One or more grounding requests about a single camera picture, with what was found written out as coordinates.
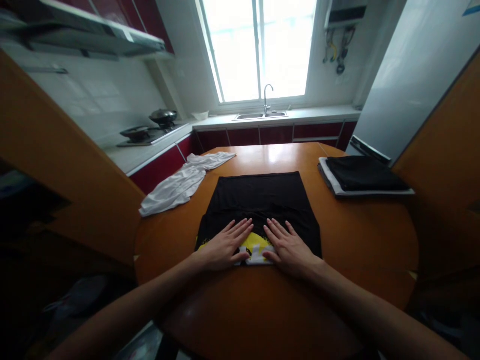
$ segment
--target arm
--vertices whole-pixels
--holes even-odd
[[[292,225],[275,219],[265,232],[277,254],[263,256],[286,273],[321,288],[366,331],[381,350],[400,359],[467,359],[436,333],[390,303],[362,289],[315,256]]]
[[[234,224],[232,221],[177,266],[99,311],[60,344],[49,359],[104,359],[132,339],[195,275],[205,270],[227,269],[248,259],[247,252],[233,254],[252,232],[252,219]]]

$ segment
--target range hood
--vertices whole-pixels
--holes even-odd
[[[30,50],[40,45],[118,57],[166,53],[165,42],[113,21],[55,0],[16,0],[12,3],[26,22],[9,31]]]

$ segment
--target forearm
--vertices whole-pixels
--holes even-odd
[[[190,256],[113,302],[67,338],[49,359],[104,359],[121,349],[203,265]]]
[[[433,331],[346,279],[326,262],[306,277],[323,289],[372,340],[399,359],[467,359]]]

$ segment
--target stack of folded clothes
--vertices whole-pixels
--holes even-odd
[[[319,160],[318,169],[337,198],[415,195],[388,166],[373,157],[321,157]]]

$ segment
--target window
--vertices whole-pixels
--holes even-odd
[[[197,0],[221,103],[304,96],[317,0]]]

